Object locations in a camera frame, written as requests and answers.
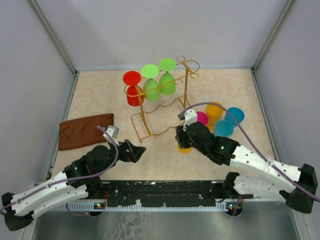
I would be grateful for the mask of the orange wine glass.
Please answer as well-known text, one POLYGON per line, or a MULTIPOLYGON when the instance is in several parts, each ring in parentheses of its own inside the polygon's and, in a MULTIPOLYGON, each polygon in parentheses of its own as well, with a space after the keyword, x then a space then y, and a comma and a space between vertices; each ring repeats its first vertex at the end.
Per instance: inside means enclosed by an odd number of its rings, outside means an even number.
POLYGON ((181 148, 179 145, 177 145, 177 150, 181 153, 181 154, 189 154, 193 148, 189 147, 189 148, 181 148))
POLYGON ((214 132, 216 123, 221 119, 224 110, 216 105, 208 104, 205 113, 208 116, 207 127, 211 133, 214 132))

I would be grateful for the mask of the magenta wine glass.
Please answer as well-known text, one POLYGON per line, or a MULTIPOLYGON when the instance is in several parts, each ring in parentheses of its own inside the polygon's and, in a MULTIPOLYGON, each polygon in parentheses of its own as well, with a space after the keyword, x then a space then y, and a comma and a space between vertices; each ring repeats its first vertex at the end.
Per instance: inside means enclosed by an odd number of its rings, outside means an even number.
POLYGON ((197 122, 202 123, 204 126, 207 126, 209 123, 209 117, 205 112, 197 111, 197 122))

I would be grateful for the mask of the light blue wine glass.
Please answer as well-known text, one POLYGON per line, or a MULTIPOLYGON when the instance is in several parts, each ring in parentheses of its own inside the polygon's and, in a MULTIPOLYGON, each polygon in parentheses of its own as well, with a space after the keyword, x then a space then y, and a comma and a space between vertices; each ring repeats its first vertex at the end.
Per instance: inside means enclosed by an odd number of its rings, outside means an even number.
POLYGON ((234 126, 227 120, 219 120, 213 130, 213 134, 218 137, 231 137, 234 133, 234 126))

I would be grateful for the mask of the red wine glass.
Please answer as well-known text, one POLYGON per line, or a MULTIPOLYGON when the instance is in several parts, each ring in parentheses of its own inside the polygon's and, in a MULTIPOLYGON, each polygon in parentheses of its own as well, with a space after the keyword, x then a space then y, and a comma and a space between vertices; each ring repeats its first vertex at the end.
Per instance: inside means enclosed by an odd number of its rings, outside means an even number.
POLYGON ((123 77, 123 82, 128 86, 126 90, 126 100, 127 103, 132 107, 139 107, 140 101, 144 102, 144 96, 141 98, 138 97, 139 92, 137 88, 142 92, 142 89, 138 86, 138 83, 141 81, 141 75, 135 70, 127 71, 123 77))

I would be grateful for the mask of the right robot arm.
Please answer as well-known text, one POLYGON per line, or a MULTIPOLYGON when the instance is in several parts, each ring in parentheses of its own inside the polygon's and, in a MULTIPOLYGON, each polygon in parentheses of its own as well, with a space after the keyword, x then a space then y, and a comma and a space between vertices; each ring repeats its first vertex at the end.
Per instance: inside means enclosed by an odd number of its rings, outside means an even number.
POLYGON ((313 166, 294 166, 272 158, 263 159, 239 142, 215 136, 200 122, 175 127, 175 139, 182 149, 194 148, 217 165, 243 169, 252 175, 229 172, 223 182, 223 192, 229 198, 237 195, 256 196, 284 202, 304 214, 313 209, 318 188, 313 166))

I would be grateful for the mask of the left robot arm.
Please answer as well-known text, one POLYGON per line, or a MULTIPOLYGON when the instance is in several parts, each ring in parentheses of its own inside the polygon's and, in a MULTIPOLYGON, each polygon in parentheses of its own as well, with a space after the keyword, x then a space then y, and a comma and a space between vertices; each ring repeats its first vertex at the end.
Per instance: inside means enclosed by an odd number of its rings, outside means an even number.
POLYGON ((146 147, 135 146, 129 140, 110 147, 98 145, 40 185, 19 194, 3 194, 0 213, 5 225, 9 231, 17 231, 55 207, 101 197, 104 186, 100 176, 117 161, 137 163, 146 150, 146 147))

